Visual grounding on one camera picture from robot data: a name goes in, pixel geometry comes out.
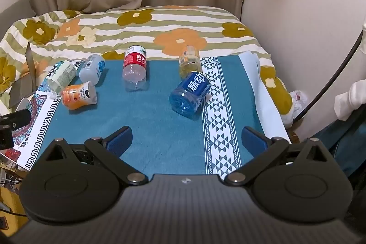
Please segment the floral striped bed quilt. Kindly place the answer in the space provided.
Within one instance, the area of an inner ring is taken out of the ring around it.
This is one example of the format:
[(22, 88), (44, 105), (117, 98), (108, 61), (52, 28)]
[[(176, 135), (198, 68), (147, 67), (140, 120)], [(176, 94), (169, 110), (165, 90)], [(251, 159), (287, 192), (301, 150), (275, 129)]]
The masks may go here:
[(12, 84), (28, 73), (27, 49), (32, 50), (37, 79), (42, 80), (56, 62), (92, 54), (119, 60), (132, 45), (144, 47), (148, 59), (175, 59), (186, 46), (195, 47), (201, 57), (252, 52), (259, 58), (261, 79), (283, 124), (293, 123), (292, 97), (253, 32), (224, 9), (195, 5), (19, 17), (1, 36), (1, 113), (9, 112)]

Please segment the teal patterned table cloth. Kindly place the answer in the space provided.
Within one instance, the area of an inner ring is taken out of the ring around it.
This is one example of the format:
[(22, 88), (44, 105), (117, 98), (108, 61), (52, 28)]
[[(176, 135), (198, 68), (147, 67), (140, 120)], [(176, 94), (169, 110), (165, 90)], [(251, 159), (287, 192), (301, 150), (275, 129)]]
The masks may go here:
[(211, 87), (192, 118), (174, 112), (168, 100), (180, 83), (177, 61), (150, 61), (144, 89), (133, 92), (125, 89), (122, 62), (108, 61), (97, 103), (74, 111), (39, 89), (28, 104), (30, 124), (14, 131), (14, 147), (5, 156), (30, 170), (53, 139), (80, 144), (129, 126), (131, 145), (113, 145), (112, 151), (146, 175), (224, 177), (263, 151), (242, 139), (246, 126), (270, 138), (287, 136), (255, 54), (203, 58), (202, 67)]

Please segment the green white label bottle cup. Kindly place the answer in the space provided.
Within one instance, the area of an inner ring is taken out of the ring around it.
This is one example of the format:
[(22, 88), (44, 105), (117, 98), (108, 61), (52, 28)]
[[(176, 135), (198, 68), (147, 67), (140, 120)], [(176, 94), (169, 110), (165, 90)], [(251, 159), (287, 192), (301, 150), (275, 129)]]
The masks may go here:
[(69, 86), (75, 76), (76, 69), (72, 62), (57, 62), (46, 75), (40, 90), (44, 91), (51, 99), (55, 99)]

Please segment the white cloth at right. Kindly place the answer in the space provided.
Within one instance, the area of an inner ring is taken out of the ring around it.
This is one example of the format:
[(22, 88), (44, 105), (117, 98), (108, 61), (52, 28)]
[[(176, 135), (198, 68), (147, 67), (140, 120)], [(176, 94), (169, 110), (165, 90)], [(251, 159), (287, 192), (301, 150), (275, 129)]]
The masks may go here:
[(361, 70), (364, 72), (361, 80), (355, 81), (349, 90), (339, 94), (334, 100), (334, 112), (338, 120), (346, 121), (354, 110), (365, 104), (365, 20), (362, 24), (361, 44), (358, 52), (363, 55), (363, 64)]

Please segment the orange pig bottle cup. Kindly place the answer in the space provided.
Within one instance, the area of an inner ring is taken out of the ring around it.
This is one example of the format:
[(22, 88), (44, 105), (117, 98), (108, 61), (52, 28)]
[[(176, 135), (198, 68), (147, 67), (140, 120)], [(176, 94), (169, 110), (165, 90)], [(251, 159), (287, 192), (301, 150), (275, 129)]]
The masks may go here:
[(69, 110), (76, 110), (86, 105), (95, 105), (97, 103), (96, 88), (91, 81), (67, 86), (61, 92), (61, 102)]

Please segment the grey laptop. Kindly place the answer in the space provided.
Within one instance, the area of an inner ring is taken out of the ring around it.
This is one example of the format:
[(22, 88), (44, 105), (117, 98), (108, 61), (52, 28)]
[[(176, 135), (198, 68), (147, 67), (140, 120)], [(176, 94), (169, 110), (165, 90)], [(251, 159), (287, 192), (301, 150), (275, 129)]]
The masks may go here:
[(37, 90), (36, 69), (30, 43), (27, 45), (25, 58), (29, 72), (12, 84), (11, 91), (9, 93), (9, 109), (13, 109), (23, 98), (29, 97)]

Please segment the yellow clear bottle cup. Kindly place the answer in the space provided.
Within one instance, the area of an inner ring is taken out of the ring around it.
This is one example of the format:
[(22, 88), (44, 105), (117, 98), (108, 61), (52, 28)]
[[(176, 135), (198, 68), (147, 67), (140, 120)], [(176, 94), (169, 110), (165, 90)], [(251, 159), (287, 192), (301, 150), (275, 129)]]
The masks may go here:
[(194, 46), (187, 45), (179, 56), (179, 75), (183, 80), (191, 72), (202, 72), (199, 51)]

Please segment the white plastic bag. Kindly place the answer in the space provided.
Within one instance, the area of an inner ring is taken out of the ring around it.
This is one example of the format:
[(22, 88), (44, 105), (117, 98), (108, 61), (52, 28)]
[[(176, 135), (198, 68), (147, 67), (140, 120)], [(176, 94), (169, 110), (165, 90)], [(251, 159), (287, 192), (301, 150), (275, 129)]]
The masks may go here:
[(301, 90), (294, 90), (293, 92), (290, 92), (290, 95), (292, 97), (293, 102), (293, 120), (294, 120), (307, 107), (308, 97)]

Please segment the red white label bottle cup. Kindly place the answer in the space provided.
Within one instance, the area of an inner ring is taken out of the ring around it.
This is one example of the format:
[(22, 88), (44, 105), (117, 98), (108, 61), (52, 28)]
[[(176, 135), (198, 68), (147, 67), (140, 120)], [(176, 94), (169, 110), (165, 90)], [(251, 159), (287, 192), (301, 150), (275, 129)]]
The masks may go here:
[(122, 78), (125, 88), (130, 91), (141, 90), (147, 76), (146, 50), (140, 45), (129, 47), (125, 53)]

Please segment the grey blue label bottle cup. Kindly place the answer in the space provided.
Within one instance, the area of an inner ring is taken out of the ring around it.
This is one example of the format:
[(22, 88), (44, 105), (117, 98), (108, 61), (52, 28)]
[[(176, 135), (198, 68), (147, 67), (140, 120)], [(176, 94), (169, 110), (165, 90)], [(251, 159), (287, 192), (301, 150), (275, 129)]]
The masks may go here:
[(91, 81), (94, 85), (97, 85), (104, 68), (105, 59), (98, 54), (92, 54), (79, 71), (79, 78), (83, 83)]

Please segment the black device at left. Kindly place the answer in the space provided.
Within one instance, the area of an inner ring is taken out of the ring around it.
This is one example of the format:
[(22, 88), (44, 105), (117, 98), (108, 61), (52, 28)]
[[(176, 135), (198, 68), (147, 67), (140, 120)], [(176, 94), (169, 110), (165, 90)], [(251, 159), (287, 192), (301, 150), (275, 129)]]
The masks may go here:
[(0, 149), (6, 150), (14, 147), (12, 132), (27, 126), (31, 121), (31, 112), (22, 109), (0, 118)]

